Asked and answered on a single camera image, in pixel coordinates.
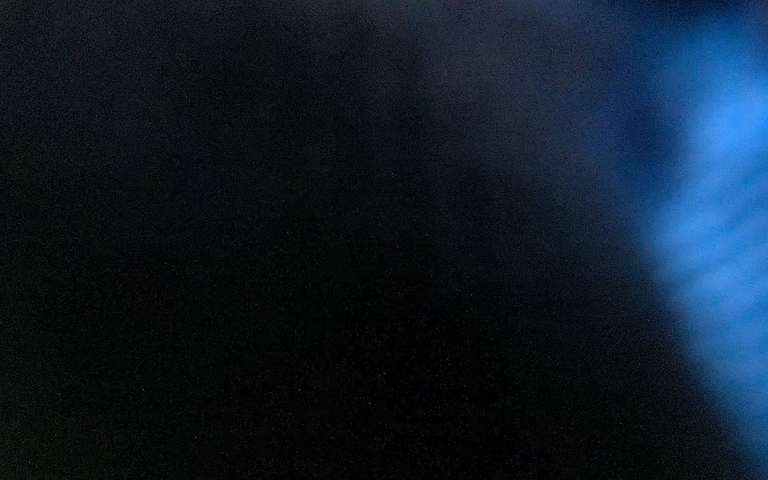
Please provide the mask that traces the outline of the blue cloth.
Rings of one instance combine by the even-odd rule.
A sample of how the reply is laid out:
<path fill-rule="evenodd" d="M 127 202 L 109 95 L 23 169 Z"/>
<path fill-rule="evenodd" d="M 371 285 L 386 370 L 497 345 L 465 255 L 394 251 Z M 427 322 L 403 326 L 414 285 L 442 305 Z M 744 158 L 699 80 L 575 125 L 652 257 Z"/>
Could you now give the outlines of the blue cloth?
<path fill-rule="evenodd" d="M 767 474 L 767 5 L 457 1 L 424 36 L 449 145 L 646 292 Z"/>

